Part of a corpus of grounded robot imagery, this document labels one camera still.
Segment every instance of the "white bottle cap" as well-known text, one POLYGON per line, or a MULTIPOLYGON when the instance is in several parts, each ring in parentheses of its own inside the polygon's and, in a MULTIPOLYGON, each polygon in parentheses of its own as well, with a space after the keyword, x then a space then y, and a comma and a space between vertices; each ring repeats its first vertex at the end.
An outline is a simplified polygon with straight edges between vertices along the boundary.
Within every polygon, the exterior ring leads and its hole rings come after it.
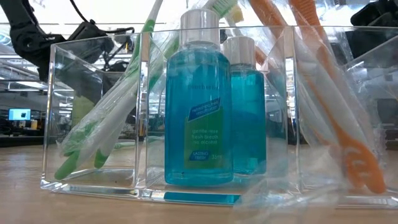
POLYGON ((220 46, 220 32, 217 29, 219 23, 220 17, 209 9, 187 11, 181 16, 180 45, 183 46, 193 41, 204 41, 220 46))
POLYGON ((250 64, 256 66, 254 40, 250 37, 231 37, 224 44, 224 55, 231 65, 250 64))

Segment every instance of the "desk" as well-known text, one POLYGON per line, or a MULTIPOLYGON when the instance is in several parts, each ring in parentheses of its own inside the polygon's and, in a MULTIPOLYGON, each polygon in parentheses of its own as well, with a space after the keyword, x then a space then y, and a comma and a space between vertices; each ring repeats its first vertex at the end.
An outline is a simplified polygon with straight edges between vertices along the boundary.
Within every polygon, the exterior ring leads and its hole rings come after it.
POLYGON ((0 135, 0 148, 16 146, 41 146, 43 145, 43 136, 6 136, 0 135))
MULTIPOLYGON (((41 170, 41 146, 0 149, 0 223, 222 224, 231 212, 228 207, 55 194, 40 190, 41 170)), ((322 224, 334 223, 396 224, 398 210, 335 210, 322 224)))

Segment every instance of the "small mouthwash bottle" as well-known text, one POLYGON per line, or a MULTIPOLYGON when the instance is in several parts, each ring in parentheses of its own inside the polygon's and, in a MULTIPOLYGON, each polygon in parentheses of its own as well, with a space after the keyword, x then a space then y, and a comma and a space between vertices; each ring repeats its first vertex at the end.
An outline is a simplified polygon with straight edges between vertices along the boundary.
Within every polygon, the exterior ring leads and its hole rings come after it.
POLYGON ((167 62, 165 181, 186 186, 232 181, 231 79, 220 52, 219 17, 181 17, 180 49, 167 62))
POLYGON ((231 63, 233 170, 236 174, 264 173, 266 102, 264 76, 256 70, 254 41, 232 37, 223 47, 231 63))

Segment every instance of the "black cable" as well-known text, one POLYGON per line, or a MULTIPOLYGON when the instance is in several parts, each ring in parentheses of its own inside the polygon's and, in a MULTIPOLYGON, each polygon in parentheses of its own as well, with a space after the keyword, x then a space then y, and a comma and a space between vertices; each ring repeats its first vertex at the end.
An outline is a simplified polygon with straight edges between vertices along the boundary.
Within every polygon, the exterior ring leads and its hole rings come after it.
MULTIPOLYGON (((75 9, 75 11, 77 12, 77 14, 79 14, 80 18, 83 19, 83 21, 85 22, 90 22, 95 24, 95 21, 90 19, 90 21, 88 21, 83 14, 80 12, 79 8, 77 7, 76 3, 74 0, 70 0, 70 3, 72 4, 73 8, 75 9)), ((133 27, 128 27, 128 28, 122 28, 122 29, 117 29, 117 30, 102 30, 103 32, 107 33, 107 34, 117 34, 120 32, 125 32, 125 31, 129 31, 131 30, 134 33, 134 28, 133 27)))
POLYGON ((106 52, 103 53, 103 58, 104 58, 104 61, 105 61, 103 70, 107 70, 107 69, 109 69, 111 67, 109 65, 109 62, 116 56, 117 53, 119 53, 124 48, 124 46, 126 44, 128 44, 128 40, 126 40, 125 43, 120 45, 120 47, 113 54, 111 54, 111 56, 109 56, 109 54, 106 53, 106 52))
POLYGON ((83 16, 83 14, 80 12, 79 8, 77 8, 77 5, 74 0, 70 0, 70 3, 72 4, 73 8, 79 14, 80 18, 83 19, 83 21, 88 22, 88 20, 83 16))

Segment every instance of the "green label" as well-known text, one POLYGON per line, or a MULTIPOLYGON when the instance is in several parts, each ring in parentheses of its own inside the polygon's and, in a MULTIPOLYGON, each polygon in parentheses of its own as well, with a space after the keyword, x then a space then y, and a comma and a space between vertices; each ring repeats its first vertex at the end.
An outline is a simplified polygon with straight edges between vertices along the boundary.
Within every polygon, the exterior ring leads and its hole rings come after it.
POLYGON ((186 169, 222 168, 223 152, 222 107, 193 120, 185 119, 184 167, 186 169))

